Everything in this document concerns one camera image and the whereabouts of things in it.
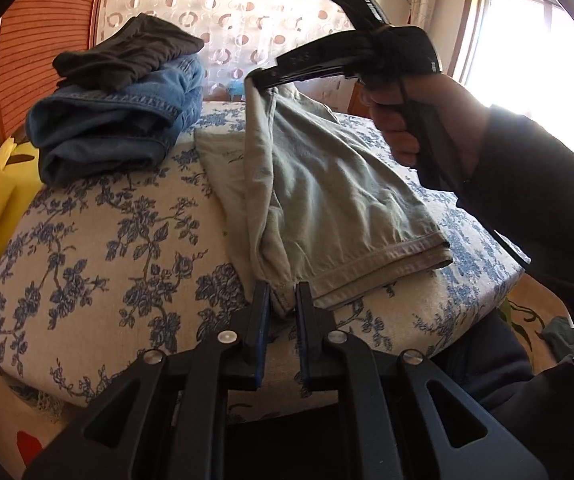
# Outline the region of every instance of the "yellow plush toy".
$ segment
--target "yellow plush toy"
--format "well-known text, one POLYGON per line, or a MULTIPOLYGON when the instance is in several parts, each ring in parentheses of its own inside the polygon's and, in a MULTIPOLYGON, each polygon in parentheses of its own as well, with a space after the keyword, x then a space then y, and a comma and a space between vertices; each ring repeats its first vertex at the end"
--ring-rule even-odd
POLYGON ((42 188, 38 149, 9 137, 0 146, 0 258, 20 218, 42 188))

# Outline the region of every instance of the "blue jeans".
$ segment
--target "blue jeans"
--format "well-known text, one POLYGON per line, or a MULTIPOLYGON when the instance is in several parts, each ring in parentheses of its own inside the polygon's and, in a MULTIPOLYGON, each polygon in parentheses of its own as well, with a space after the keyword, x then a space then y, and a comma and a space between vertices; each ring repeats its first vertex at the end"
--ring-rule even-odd
POLYGON ((29 110, 26 131, 50 186, 106 171, 152 170, 202 111, 204 69, 180 56, 107 94, 66 86, 29 110))

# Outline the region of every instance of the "silver screw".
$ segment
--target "silver screw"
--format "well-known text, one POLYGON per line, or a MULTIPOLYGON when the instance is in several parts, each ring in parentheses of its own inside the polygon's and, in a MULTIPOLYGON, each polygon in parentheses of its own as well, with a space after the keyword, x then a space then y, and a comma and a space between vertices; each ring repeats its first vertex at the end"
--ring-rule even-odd
POLYGON ((238 334, 233 330, 223 330, 218 334, 218 341, 225 345, 235 343, 236 339, 238 339, 238 334))
POLYGON ((422 352, 419 352, 417 350, 411 349, 411 350, 405 350, 403 352, 403 361, 409 365, 419 365, 420 363, 422 363, 422 360, 424 359, 424 357, 422 356, 422 352))
POLYGON ((148 365, 157 365, 163 360, 164 354, 160 350, 147 350, 142 354, 142 360, 148 365))
POLYGON ((342 344, 347 341, 347 333, 342 330, 331 330, 327 334, 327 339, 329 339, 330 343, 342 344))

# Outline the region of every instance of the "blue floral pattern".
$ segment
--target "blue floral pattern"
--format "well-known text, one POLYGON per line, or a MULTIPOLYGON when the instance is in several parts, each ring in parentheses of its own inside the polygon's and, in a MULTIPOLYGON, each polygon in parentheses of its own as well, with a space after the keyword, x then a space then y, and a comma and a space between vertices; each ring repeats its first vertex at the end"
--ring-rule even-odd
MULTIPOLYGON (((384 352, 438 352, 498 306, 521 271, 452 194, 424 189, 414 171, 398 166, 371 121, 338 118, 426 203, 454 262, 338 308, 336 323, 384 352)), ((205 103, 195 127, 244 130, 244 104, 205 103)), ((226 237, 192 132, 155 171, 44 190, 0 262, 0 370, 84 406, 145 349, 195 347, 247 301, 226 237)), ((271 341, 266 386, 232 392, 230 420, 333 401, 302 387, 293 325, 282 324, 271 341)))

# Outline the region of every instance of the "person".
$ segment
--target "person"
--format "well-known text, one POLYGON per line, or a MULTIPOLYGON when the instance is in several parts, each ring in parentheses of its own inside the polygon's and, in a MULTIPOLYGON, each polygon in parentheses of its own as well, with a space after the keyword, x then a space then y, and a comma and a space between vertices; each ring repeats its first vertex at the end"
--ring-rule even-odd
MULTIPOLYGON (((556 293, 574 320, 574 154, 530 119, 482 105, 446 75, 403 79, 409 100, 435 107, 465 182, 462 202, 518 245, 529 272, 556 293)), ((366 90, 364 101, 394 159, 414 167, 420 146, 404 117, 398 84, 366 90)), ((574 479, 574 362, 534 376, 497 314, 479 322, 435 362, 545 465, 574 479)))

